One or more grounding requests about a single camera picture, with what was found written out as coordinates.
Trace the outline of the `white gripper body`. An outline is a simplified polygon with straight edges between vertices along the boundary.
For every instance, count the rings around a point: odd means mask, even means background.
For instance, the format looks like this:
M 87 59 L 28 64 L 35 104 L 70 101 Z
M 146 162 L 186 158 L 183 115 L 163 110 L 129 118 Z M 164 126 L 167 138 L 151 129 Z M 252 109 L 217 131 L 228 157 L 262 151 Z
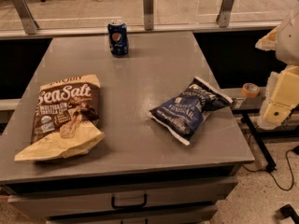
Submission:
M 278 60 L 299 65 L 299 5 L 296 5 L 278 28 L 276 41 Z

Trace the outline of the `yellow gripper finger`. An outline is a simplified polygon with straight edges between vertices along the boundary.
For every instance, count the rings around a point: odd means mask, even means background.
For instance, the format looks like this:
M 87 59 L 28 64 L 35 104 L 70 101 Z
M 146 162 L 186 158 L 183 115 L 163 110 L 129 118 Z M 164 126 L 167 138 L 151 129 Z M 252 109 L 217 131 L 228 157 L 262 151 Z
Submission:
M 273 130 L 299 105 L 299 67 L 288 65 L 280 73 L 272 72 L 267 80 L 265 99 L 258 126 Z
M 272 29 L 267 35 L 260 38 L 255 44 L 255 48 L 264 51 L 275 50 L 277 34 L 278 26 Z

